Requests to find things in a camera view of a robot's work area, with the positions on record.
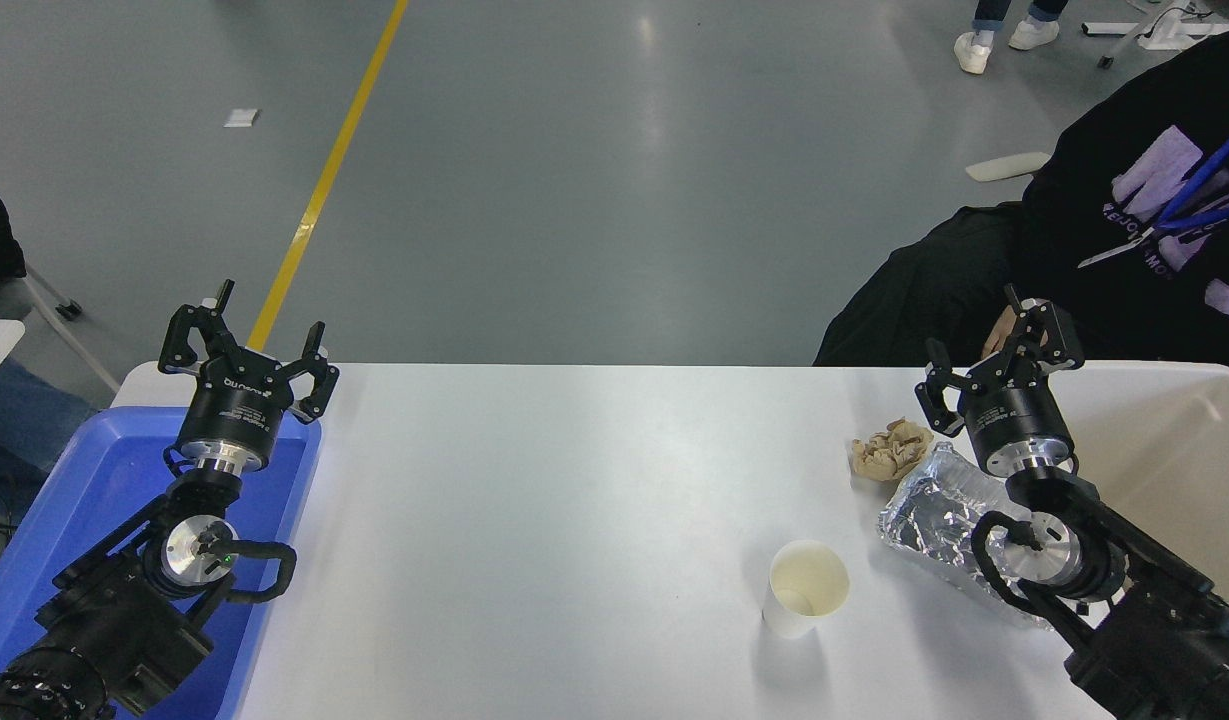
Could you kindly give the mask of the person's hand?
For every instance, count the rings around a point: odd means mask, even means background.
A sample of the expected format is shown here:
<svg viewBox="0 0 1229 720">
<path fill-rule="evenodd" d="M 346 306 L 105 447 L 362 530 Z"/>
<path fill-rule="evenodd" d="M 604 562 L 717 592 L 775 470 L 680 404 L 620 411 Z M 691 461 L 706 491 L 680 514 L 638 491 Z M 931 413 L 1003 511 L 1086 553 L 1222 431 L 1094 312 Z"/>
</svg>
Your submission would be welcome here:
<svg viewBox="0 0 1229 720">
<path fill-rule="evenodd" d="M 984 360 L 1000 351 L 1004 345 L 1007 345 L 1008 337 L 1011 335 L 1013 328 L 1018 319 L 1018 313 L 1011 306 L 1003 308 L 1002 313 L 998 316 L 988 335 L 984 338 L 983 346 L 981 346 L 980 359 Z"/>
</svg>

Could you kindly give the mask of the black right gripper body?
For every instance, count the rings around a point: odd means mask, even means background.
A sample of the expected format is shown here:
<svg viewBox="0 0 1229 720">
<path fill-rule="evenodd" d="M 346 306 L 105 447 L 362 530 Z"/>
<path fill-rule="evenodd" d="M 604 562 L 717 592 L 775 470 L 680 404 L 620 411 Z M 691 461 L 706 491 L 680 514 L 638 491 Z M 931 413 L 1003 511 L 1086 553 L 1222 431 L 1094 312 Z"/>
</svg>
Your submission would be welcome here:
<svg viewBox="0 0 1229 720">
<path fill-rule="evenodd" d="M 981 469 L 1043 468 L 1075 460 L 1075 442 L 1047 375 L 1035 381 L 971 377 L 957 414 Z"/>
</svg>

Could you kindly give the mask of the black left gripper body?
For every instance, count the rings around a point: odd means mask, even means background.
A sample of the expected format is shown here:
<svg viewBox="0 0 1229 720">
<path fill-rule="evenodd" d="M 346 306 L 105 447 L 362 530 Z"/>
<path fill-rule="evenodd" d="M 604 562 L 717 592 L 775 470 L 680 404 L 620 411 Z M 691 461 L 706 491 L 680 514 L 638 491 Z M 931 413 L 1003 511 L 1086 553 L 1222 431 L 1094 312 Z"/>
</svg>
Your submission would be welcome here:
<svg viewBox="0 0 1229 720">
<path fill-rule="evenodd" d="M 279 365 L 248 350 L 242 351 L 238 369 L 225 356 L 204 361 L 179 429 L 179 455 L 203 457 L 208 448 L 227 445 L 247 452 L 247 466 L 268 464 L 293 401 L 288 382 L 265 382 L 277 377 Z"/>
</svg>

